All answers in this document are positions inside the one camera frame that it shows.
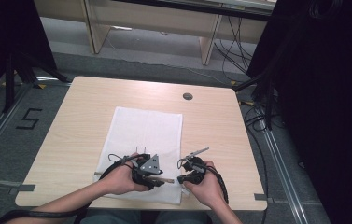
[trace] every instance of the gray carpet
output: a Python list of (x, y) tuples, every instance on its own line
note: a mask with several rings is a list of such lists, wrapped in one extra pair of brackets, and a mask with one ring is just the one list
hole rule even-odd
[[(93, 57), (67, 55), (55, 53), (55, 60), (59, 71), (68, 77), (77, 75), (93, 77), (113, 77), (133, 80), (158, 81), (169, 83), (180, 83), (201, 86), (230, 87), (230, 80), (222, 72), (194, 70), (211, 76), (197, 75), (186, 69), (171, 68), (161, 65), (147, 65), (142, 63), (128, 63), (120, 60), (100, 59)], [(48, 76), (39, 69), (36, 70), (38, 76)], [(232, 78), (246, 80), (238, 74), (228, 74)], [(26, 97), (22, 100), (16, 114), (0, 137), (0, 180), (22, 182), (34, 161), (45, 135), (52, 123), (59, 106), (68, 90), (68, 87), (58, 86), (58, 81), (51, 81), (46, 88), (30, 89)], [(250, 93), (253, 87), (239, 92), (239, 100), (250, 100)], [(0, 114), (2, 110), (2, 98), (4, 88), (0, 88)], [(35, 108), (41, 111), (32, 111), (29, 117), (39, 119), (38, 123), (31, 130), (18, 129), (17, 127), (28, 127), (32, 125), (30, 120), (22, 120), (28, 109)], [(250, 109), (249, 106), (241, 106), (242, 114), (245, 115)], [(281, 118), (275, 117), (275, 124), (282, 126)], [(287, 129), (274, 125), (274, 133), (277, 144), (284, 156), (285, 163), (289, 168), (289, 174), (295, 184), (300, 198), (303, 201), (305, 212), (309, 223), (330, 223), (323, 210), (316, 192), (312, 188), (309, 177), (304, 169), (298, 165), (298, 154), (292, 145)], [(271, 154), (266, 146), (263, 134), (253, 131), (257, 137), (262, 154), (266, 161), (267, 173), (264, 173), (262, 157), (260, 156), (257, 143), (250, 135), (250, 143), (260, 172), (262, 185), (265, 186), (264, 177), (268, 176), (268, 196), (274, 200), (270, 203), (266, 212), (265, 223), (295, 223), (294, 216), (289, 208), (286, 194), (284, 193), (278, 173), (275, 169)], [(0, 187), (0, 216), (17, 206), (14, 203), (15, 195), (9, 194), (10, 188)], [(215, 223), (218, 219), (212, 214)], [(236, 214), (244, 223), (261, 223), (264, 212), (236, 211)]]

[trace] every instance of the wire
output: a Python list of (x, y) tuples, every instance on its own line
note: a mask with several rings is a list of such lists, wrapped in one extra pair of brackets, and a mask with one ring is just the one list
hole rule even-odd
[(246, 73), (246, 69), (244, 67), (242, 67), (240, 64), (238, 64), (233, 58), (231, 58), (230, 56), (228, 56), (228, 53), (230, 52), (229, 49), (227, 49), (227, 53), (224, 53), (218, 46), (216, 43), (214, 43), (214, 46), (217, 48), (217, 50), (219, 51), (219, 53), (224, 57), (224, 60), (222, 61), (222, 71), (223, 71), (223, 66), (225, 63), (225, 59), (227, 59), (229, 62), (231, 62), (235, 67), (237, 67), (240, 71), (242, 71), (243, 73)]
[[(266, 167), (266, 160), (265, 160), (265, 157), (263, 156), (262, 148), (260, 147), (260, 143), (258, 142), (258, 139), (255, 136), (255, 134), (248, 128), (248, 125), (246, 125), (246, 130), (250, 133), (250, 135), (254, 139), (255, 143), (257, 144), (258, 150), (260, 152), (260, 157), (262, 159), (262, 164), (263, 164), (264, 181), (265, 181), (264, 193), (266, 194), (266, 198), (269, 198), (268, 171), (267, 171), (267, 167)], [(268, 211), (267, 208), (263, 211), (263, 216), (262, 216), (262, 220), (261, 220), (262, 224), (265, 223), (267, 211)]]
[(237, 62), (235, 62), (232, 58), (230, 58), (229, 56), (227, 56), (224, 52), (222, 52), (222, 50), (219, 49), (219, 47), (217, 46), (217, 44), (215, 43), (214, 46), (217, 48), (218, 52), (224, 57), (224, 60), (222, 61), (222, 74), (229, 80), (231, 81), (236, 81), (236, 82), (244, 82), (242, 80), (237, 80), (235, 78), (230, 78), (228, 77), (228, 75), (225, 73), (224, 70), (224, 64), (225, 64), (225, 60), (227, 59), (229, 62), (231, 62), (234, 66), (236, 66), (240, 71), (242, 71), (244, 74), (246, 73), (246, 71), (244, 70), (244, 68), (242, 68)]
[[(225, 46), (222, 44), (222, 40), (219, 40), (219, 43), (221, 44), (222, 48), (226, 50)], [(233, 53), (233, 52), (229, 52), (230, 54), (237, 56), (237, 57), (244, 57), (243, 55), (237, 54), (237, 53)]]
[(185, 163), (185, 159), (179, 159), (178, 162), (176, 163), (176, 167), (178, 169), (181, 169), (181, 166)]
[[(249, 113), (251, 112), (251, 110), (254, 109), (254, 108), (256, 108), (256, 107), (255, 107), (255, 106), (251, 106), (251, 108), (250, 108), (250, 109), (246, 112), (246, 114), (244, 115), (243, 120), (245, 121), (245, 124), (246, 124), (246, 125), (252, 126), (253, 129), (254, 129), (254, 131), (256, 131), (256, 132), (261, 132), (261, 131), (263, 131), (263, 130), (266, 129), (266, 124), (265, 124), (265, 126), (264, 126), (263, 129), (262, 129), (262, 128), (258, 129), (258, 128), (256, 128), (255, 125), (256, 125), (256, 123), (257, 123), (258, 121), (264, 119), (264, 115), (258, 115), (258, 116), (256, 116), (256, 117), (251, 118), (251, 119), (247, 119), (248, 114), (249, 114)], [(271, 118), (276, 117), (276, 116), (281, 116), (281, 114), (277, 111), (276, 113), (274, 113), (274, 114), (271, 115)], [(276, 123), (273, 119), (271, 119), (271, 123), (272, 123), (274, 126), (276, 126), (277, 128), (286, 129), (286, 125), (285, 125), (285, 124), (283, 124), (283, 125), (278, 124), (278, 123)]]
[[(248, 133), (251, 135), (251, 137), (254, 139), (255, 143), (257, 144), (257, 148), (259, 150), (260, 153), (260, 158), (262, 160), (262, 166), (263, 166), (263, 179), (265, 182), (264, 185), (264, 193), (266, 194), (266, 197), (269, 198), (269, 182), (268, 182), (268, 171), (267, 171), (267, 165), (266, 165), (266, 159), (263, 156), (263, 151), (262, 148), (260, 147), (260, 143), (258, 142), (257, 137), (255, 136), (255, 134), (249, 129), (249, 126), (251, 124), (254, 124), (256, 121), (264, 119), (263, 115), (259, 115), (256, 116), (252, 119), (246, 119), (248, 114), (251, 112), (251, 110), (253, 110), (255, 108), (255, 106), (251, 106), (251, 108), (246, 112), (245, 114), (245, 125), (246, 125), (246, 130), (248, 131)], [(263, 211), (263, 215), (262, 215), (262, 220), (261, 220), (261, 224), (265, 223), (266, 220), (266, 214), (267, 214), (267, 208)]]
[(206, 165), (202, 165), (202, 164), (199, 164), (199, 163), (194, 163), (193, 165), (195, 165), (197, 167), (200, 167), (200, 168), (203, 168), (203, 169), (207, 169), (208, 171), (210, 171), (217, 178), (219, 186), (222, 189), (224, 200), (225, 200), (226, 203), (229, 203), (228, 191), (226, 190), (225, 182), (222, 179), (222, 176), (219, 174), (219, 172), (212, 166), (206, 166)]
[(245, 68), (247, 70), (248, 69), (248, 63), (246, 62), (246, 57), (245, 57), (243, 52), (248, 54), (249, 57), (252, 57), (252, 56), (243, 49), (242, 44), (241, 44), (241, 30), (240, 30), (240, 26), (242, 25), (242, 19), (241, 18), (238, 19), (238, 28), (237, 28), (236, 33), (234, 32), (234, 29), (233, 29), (233, 26), (232, 26), (231, 17), (228, 17), (228, 22), (229, 22), (229, 24), (231, 26), (231, 29), (232, 29), (233, 40), (236, 41), (236, 44), (239, 47), (239, 50), (240, 50), (240, 53), (241, 53), (241, 56), (242, 56), (242, 62), (243, 62), (244, 66), (245, 66)]
[[(140, 157), (141, 155), (134, 155), (134, 156), (124, 156), (123, 158), (115, 155), (115, 154), (109, 154), (109, 156), (116, 156), (120, 158), (120, 160), (115, 161), (114, 164), (109, 166), (104, 173), (100, 176), (100, 179), (103, 179), (106, 175), (108, 175), (112, 170), (116, 169), (120, 165), (126, 165), (129, 168), (133, 169), (130, 165), (125, 164), (126, 161), (133, 160), (135, 158)], [(4, 214), (2, 217), (0, 217), (0, 223), (6, 223), (14, 218), (18, 217), (46, 217), (46, 218), (62, 218), (62, 217), (72, 217), (75, 215), (78, 216), (84, 216), (84, 212), (88, 207), (91, 205), (92, 202), (85, 204), (84, 206), (80, 207), (79, 209), (76, 209), (74, 211), (69, 211), (69, 212), (37, 212), (37, 211), (28, 211), (28, 210), (11, 210)]]
[(109, 161), (113, 161), (113, 160), (111, 160), (111, 158), (109, 158), (110, 156), (115, 156), (115, 157), (117, 157), (117, 158), (120, 159), (120, 160), (122, 159), (122, 157), (120, 157), (120, 156), (118, 156), (118, 155), (109, 153), (109, 154), (108, 154), (108, 160), (109, 160)]

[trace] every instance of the electrical cable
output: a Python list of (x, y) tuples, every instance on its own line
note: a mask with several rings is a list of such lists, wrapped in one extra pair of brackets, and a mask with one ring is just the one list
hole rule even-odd
[(225, 200), (226, 203), (229, 203), (228, 191), (226, 190), (225, 182), (222, 179), (222, 176), (216, 170), (216, 168), (214, 168), (213, 166), (206, 166), (206, 165), (201, 165), (201, 164), (198, 164), (198, 163), (194, 163), (193, 165), (195, 165), (197, 167), (200, 167), (200, 168), (203, 168), (203, 169), (207, 169), (208, 171), (210, 171), (217, 178), (219, 186), (222, 189), (224, 200)]
[[(252, 106), (246, 113), (246, 115), (254, 108), (254, 106)], [(265, 187), (264, 187), (264, 193), (266, 194), (266, 198), (269, 198), (269, 183), (268, 183), (268, 171), (267, 171), (267, 166), (266, 166), (266, 160), (265, 157), (263, 156), (263, 152), (262, 152), (262, 148), (260, 147), (260, 143), (258, 142), (257, 137), (255, 136), (255, 134), (249, 129), (248, 125), (246, 124), (246, 130), (249, 132), (249, 134), (251, 135), (251, 137), (254, 139), (255, 143), (257, 144), (257, 148), (259, 150), (260, 153), (260, 157), (262, 159), (262, 165), (263, 165), (263, 174), (264, 174), (264, 182), (265, 182)], [(263, 215), (262, 215), (262, 220), (261, 220), (261, 224), (265, 223), (266, 220), (266, 214), (267, 214), (268, 208), (266, 208), (263, 211)]]
[(241, 80), (237, 80), (235, 78), (228, 77), (228, 75), (224, 71), (225, 59), (228, 59), (228, 61), (231, 62), (234, 66), (236, 66), (240, 71), (242, 71), (243, 73), (246, 73), (244, 68), (242, 68), (239, 64), (237, 64), (237, 62), (235, 62), (232, 58), (230, 58), (228, 55), (226, 55), (224, 52), (222, 52), (222, 50), (219, 49), (219, 47), (217, 46), (216, 43), (214, 44), (214, 46), (217, 48), (218, 52), (224, 57), (224, 60), (222, 61), (222, 74), (229, 80), (236, 81), (236, 82), (243, 82)]
[[(241, 27), (241, 25), (242, 25), (242, 18), (239, 18), (239, 30), (240, 30), (240, 27)], [(241, 32), (239, 32), (239, 43), (241, 43), (242, 42), (242, 37), (241, 37)], [(243, 47), (242, 47), (242, 44), (240, 44), (240, 49), (248, 56), (248, 57), (250, 57), (250, 59), (252, 58), (252, 55), (251, 54), (249, 54)]]
[[(131, 157), (125, 156), (125, 157), (121, 158), (121, 160), (114, 162), (113, 165), (108, 167), (103, 172), (103, 174), (100, 176), (100, 179), (103, 179), (106, 175), (108, 175), (112, 170), (117, 168), (119, 165), (125, 165), (126, 161), (130, 161), (130, 160), (136, 159), (138, 157), (141, 157), (141, 155), (134, 155)], [(84, 213), (86, 211), (86, 209), (88, 209), (88, 207), (91, 205), (91, 203), (92, 202), (80, 207), (79, 209), (76, 209), (74, 211), (69, 211), (69, 212), (38, 212), (38, 211), (29, 211), (29, 210), (11, 210), (0, 217), (0, 224), (7, 223), (8, 221), (15, 219), (15, 218), (19, 218), (19, 217), (40, 217), (40, 218), (72, 217), (72, 216)]]
[[(230, 18), (228, 17), (228, 19), (229, 19), (229, 22), (230, 22), (230, 26), (231, 26), (231, 28), (232, 28), (233, 42), (232, 42), (232, 45), (231, 45), (231, 46), (229, 47), (229, 49), (227, 50), (227, 55), (231, 52), (232, 46), (233, 46), (233, 44), (234, 44), (235, 42), (236, 42), (236, 45), (237, 45), (237, 47), (239, 48), (239, 50), (240, 50), (240, 48), (241, 48), (240, 42), (237, 41), (237, 34), (240, 34), (240, 33), (241, 33), (241, 31), (240, 31), (240, 25), (241, 25), (241, 23), (238, 24), (238, 29), (237, 29), (237, 32), (236, 32), (236, 34), (235, 34), (234, 31), (233, 31), (233, 26), (232, 26), (232, 23), (231, 23), (231, 21), (230, 21)], [(244, 66), (243, 72), (246, 74), (246, 70), (248, 69), (248, 64), (246, 63), (246, 59), (245, 59), (245, 56), (244, 56), (244, 54), (243, 54), (242, 51), (241, 51), (241, 59), (242, 59), (242, 63), (243, 63), (243, 66)]]
[(251, 110), (254, 109), (254, 108), (255, 108), (255, 106), (252, 106), (252, 107), (247, 111), (247, 113), (246, 113), (245, 116), (244, 116), (244, 121), (245, 121), (245, 125), (246, 125), (246, 126), (251, 126), (251, 125), (252, 125), (252, 128), (254, 129), (254, 131), (256, 131), (256, 132), (258, 133), (258, 132), (261, 132), (261, 131), (265, 130), (265, 129), (266, 129), (266, 125), (265, 125), (263, 128), (261, 128), (261, 129), (257, 129), (257, 128), (255, 127), (255, 124), (256, 124), (258, 121), (265, 119), (265, 117), (264, 117), (263, 115), (258, 115), (258, 116), (254, 117), (254, 118), (252, 118), (252, 119), (247, 119), (247, 118), (246, 118), (247, 115), (248, 115), (248, 114), (251, 112)]
[[(222, 48), (224, 49), (224, 50), (227, 50), (227, 48), (225, 48), (225, 46), (223, 45), (223, 43), (222, 43), (222, 40), (220, 39), (219, 40), (219, 44), (222, 46)], [(237, 57), (243, 57), (243, 55), (240, 55), (240, 54), (237, 54), (237, 53), (233, 53), (233, 52), (229, 52), (231, 55), (234, 55), (234, 56), (237, 56)]]
[(231, 26), (231, 29), (232, 29), (233, 40), (236, 41), (236, 44), (237, 44), (237, 46), (238, 46), (238, 48), (240, 50), (240, 54), (242, 55), (243, 64), (244, 64), (244, 66), (245, 66), (245, 68), (247, 70), (248, 69), (248, 63), (246, 62), (246, 57), (245, 57), (245, 55), (243, 53), (243, 51), (244, 52), (246, 52), (246, 51), (243, 49), (242, 44), (241, 44), (241, 30), (240, 30), (240, 27), (242, 25), (242, 19), (241, 18), (238, 19), (238, 28), (237, 28), (236, 33), (234, 32), (234, 29), (233, 29), (233, 26), (232, 26), (231, 17), (228, 17), (228, 22), (229, 22), (229, 24)]

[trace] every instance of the person's left hand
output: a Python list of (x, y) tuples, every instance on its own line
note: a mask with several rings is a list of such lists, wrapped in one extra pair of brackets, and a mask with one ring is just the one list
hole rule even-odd
[[(133, 167), (131, 161), (126, 161), (126, 164)], [(105, 194), (124, 194), (130, 191), (148, 191), (148, 187), (139, 185), (132, 180), (132, 170), (126, 165), (122, 165), (111, 171), (102, 180), (99, 180), (103, 184)]]

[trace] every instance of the finger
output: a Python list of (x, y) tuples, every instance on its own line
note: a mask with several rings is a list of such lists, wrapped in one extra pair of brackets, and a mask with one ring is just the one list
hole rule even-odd
[(214, 166), (214, 163), (212, 161), (204, 161), (205, 165), (206, 166), (212, 166), (212, 167), (215, 167)]
[(148, 188), (147, 186), (144, 186), (144, 185), (137, 185), (137, 184), (135, 184), (133, 190), (134, 190), (134, 191), (142, 192), (142, 191), (148, 191), (149, 188)]
[[(137, 156), (137, 155), (139, 155), (137, 152), (135, 152), (135, 153), (133, 153), (130, 157), (133, 157), (133, 156)], [(134, 164), (131, 162), (131, 161), (126, 161), (125, 162), (126, 164), (128, 164), (129, 166), (131, 166), (131, 167), (134, 167)]]
[(185, 188), (189, 189), (189, 190), (192, 190), (194, 184), (192, 184), (190, 181), (184, 181), (184, 186)]

